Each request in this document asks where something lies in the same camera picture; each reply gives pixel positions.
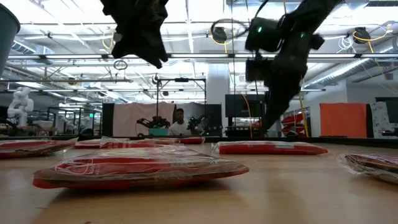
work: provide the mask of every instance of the support column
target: support column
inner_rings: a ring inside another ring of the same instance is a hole
[[[228,64],[209,64],[206,83],[207,103],[221,104],[223,136],[228,125],[228,119],[225,117],[225,95],[229,94],[229,81]]]

